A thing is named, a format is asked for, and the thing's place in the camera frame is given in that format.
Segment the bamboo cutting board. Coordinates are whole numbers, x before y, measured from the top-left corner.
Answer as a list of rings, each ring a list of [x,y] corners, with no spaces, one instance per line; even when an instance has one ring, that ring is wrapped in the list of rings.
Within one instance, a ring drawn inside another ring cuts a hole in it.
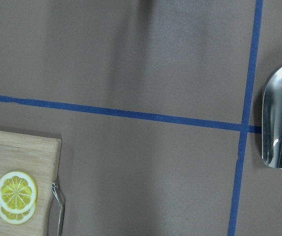
[[[50,206],[60,206],[58,235],[61,235],[64,202],[57,181],[61,140],[0,131],[0,179],[9,172],[28,174],[37,186],[36,209],[26,223],[13,225],[0,217],[0,236],[45,236]]]

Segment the metal scoop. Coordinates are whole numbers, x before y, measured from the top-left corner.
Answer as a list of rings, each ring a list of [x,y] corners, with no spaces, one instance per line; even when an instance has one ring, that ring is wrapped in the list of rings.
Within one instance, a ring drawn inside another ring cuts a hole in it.
[[[262,160],[282,169],[282,67],[266,83],[262,101]]]

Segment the lemon slice lower front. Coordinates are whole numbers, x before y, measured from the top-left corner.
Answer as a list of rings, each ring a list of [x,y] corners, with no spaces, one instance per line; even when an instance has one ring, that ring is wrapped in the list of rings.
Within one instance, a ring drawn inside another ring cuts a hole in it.
[[[36,203],[37,186],[24,172],[9,172],[0,179],[0,205],[9,213],[20,214]]]

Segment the lemon slice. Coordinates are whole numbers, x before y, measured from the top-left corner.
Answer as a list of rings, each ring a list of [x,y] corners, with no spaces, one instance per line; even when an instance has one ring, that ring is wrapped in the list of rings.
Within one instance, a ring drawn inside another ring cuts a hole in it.
[[[0,205],[9,213],[20,214],[36,203],[37,186],[24,172],[9,172],[0,179]]]
[[[6,211],[0,204],[0,217],[9,224],[20,225],[26,223],[33,217],[35,209],[36,203],[34,203],[29,210],[23,213],[10,213],[9,211]]]

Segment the lemon slice lower back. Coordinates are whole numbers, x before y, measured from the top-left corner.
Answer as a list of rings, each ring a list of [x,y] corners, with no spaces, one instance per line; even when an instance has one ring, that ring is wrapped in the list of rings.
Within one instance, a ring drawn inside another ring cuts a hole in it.
[[[34,203],[29,210],[23,213],[10,213],[9,211],[6,211],[0,204],[0,217],[9,224],[20,225],[26,223],[33,217],[35,209],[36,203]]]

